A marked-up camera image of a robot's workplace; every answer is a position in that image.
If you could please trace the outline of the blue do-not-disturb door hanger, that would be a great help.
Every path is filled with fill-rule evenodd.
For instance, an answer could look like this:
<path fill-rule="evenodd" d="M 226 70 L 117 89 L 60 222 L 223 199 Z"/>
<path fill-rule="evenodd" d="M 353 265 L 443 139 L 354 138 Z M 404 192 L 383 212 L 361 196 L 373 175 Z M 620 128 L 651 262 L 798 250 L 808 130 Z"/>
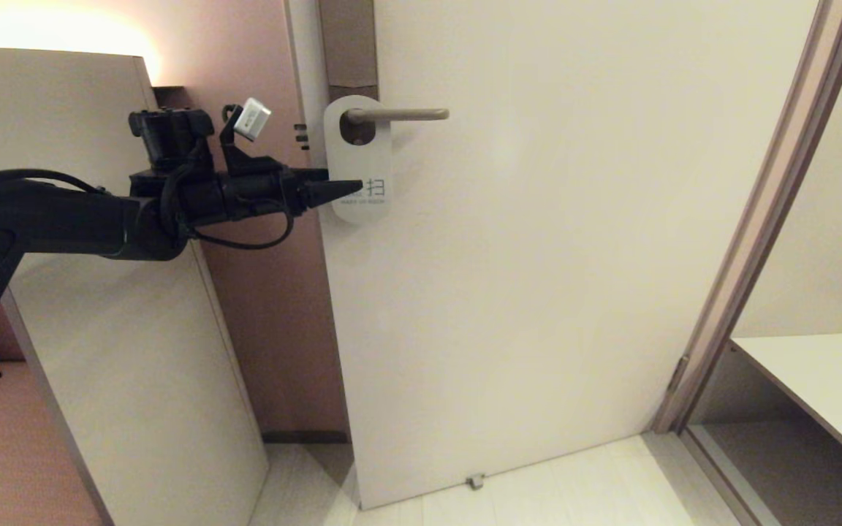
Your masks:
<path fill-rule="evenodd" d="M 324 112 L 325 156 L 330 179 L 358 180 L 362 189 L 332 203 L 338 218 L 349 224 L 382 220 L 395 202 L 393 140 L 390 124 L 375 124 L 372 140 L 362 145 L 344 139 L 341 123 L 348 110 L 383 110 L 384 105 L 367 96 L 341 97 Z"/>

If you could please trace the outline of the metal lock plate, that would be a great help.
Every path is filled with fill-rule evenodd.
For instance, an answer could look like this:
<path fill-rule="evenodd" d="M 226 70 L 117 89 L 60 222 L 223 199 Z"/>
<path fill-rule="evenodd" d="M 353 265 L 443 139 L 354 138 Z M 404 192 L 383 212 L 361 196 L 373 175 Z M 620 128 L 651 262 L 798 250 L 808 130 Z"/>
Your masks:
<path fill-rule="evenodd" d="M 379 99 L 374 0 L 318 0 L 330 99 Z"/>

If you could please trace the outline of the white door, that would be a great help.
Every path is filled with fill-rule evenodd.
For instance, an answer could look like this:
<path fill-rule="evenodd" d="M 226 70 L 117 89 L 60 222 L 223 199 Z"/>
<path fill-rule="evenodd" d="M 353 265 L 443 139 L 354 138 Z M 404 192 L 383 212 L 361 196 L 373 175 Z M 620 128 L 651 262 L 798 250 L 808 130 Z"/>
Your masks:
<path fill-rule="evenodd" d="M 821 0 L 372 0 L 387 214 L 320 214 L 365 510 L 641 433 Z"/>

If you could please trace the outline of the thick black braided sleeve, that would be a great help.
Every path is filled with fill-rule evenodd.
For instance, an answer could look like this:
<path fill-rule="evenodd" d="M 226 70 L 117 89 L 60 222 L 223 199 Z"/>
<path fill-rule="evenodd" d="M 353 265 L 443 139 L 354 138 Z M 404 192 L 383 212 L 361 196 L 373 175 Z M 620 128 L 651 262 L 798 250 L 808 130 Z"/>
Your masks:
<path fill-rule="evenodd" d="M 200 216 L 206 196 L 207 180 L 199 178 L 198 160 L 191 159 L 166 173 L 159 198 L 159 217 L 167 234 L 179 240 L 198 239 L 194 226 Z"/>

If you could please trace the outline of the beige upright panel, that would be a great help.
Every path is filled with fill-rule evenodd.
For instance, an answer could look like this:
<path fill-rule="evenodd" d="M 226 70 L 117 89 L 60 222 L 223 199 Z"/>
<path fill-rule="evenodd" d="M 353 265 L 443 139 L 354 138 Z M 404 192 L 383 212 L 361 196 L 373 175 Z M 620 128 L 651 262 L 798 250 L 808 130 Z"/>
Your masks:
<path fill-rule="evenodd" d="M 138 57 L 0 49 L 0 169 L 129 192 Z M 27 254 L 4 298 L 114 526 L 249 526 L 268 460 L 200 247 L 167 262 Z"/>

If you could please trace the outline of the dark skirting board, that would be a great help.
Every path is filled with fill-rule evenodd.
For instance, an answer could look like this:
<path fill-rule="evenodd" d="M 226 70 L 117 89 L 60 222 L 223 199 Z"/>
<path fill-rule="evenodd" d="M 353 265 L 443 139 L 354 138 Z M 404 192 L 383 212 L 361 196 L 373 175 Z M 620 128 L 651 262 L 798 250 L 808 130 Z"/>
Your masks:
<path fill-rule="evenodd" d="M 262 441 L 272 445 L 348 445 L 346 432 L 337 430 L 271 430 L 262 432 Z"/>

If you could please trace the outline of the white shelf board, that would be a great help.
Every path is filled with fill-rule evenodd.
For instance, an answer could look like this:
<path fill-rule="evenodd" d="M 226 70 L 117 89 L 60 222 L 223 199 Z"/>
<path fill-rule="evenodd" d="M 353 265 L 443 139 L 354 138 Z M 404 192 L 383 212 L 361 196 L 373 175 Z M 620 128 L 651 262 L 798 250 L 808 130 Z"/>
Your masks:
<path fill-rule="evenodd" d="M 730 343 L 842 445 L 842 333 Z"/>

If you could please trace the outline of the beige door frame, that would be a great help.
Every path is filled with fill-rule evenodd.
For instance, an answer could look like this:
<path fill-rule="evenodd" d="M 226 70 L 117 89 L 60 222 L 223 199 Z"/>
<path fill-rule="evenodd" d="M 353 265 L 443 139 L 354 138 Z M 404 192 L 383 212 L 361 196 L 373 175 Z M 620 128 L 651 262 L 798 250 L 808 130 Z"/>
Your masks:
<path fill-rule="evenodd" d="M 682 353 L 689 363 L 649 430 L 679 432 L 728 343 L 800 192 L 842 89 L 842 0 L 818 0 L 744 212 Z"/>

